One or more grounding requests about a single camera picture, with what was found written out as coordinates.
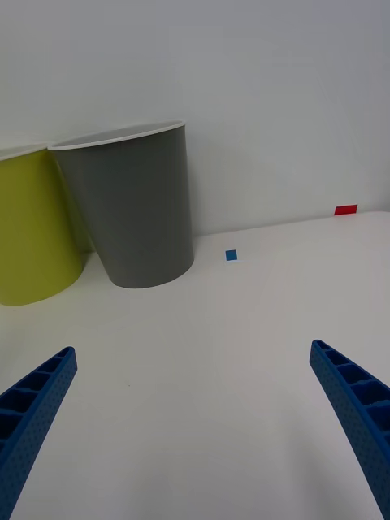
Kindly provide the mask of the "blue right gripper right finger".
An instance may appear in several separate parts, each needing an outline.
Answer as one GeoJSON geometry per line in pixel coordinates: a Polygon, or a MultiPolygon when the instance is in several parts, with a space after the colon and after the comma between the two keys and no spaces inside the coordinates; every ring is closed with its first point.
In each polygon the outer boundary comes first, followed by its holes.
{"type": "Polygon", "coordinates": [[[390,518],[389,387],[321,340],[310,366],[354,451],[383,518],[390,518]]]}

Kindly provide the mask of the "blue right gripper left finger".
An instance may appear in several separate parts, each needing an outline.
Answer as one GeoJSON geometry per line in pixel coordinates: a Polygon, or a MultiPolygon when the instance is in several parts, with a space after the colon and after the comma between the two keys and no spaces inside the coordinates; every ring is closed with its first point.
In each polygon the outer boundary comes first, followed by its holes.
{"type": "Polygon", "coordinates": [[[0,518],[11,517],[76,372],[67,346],[1,395],[0,518]]]}

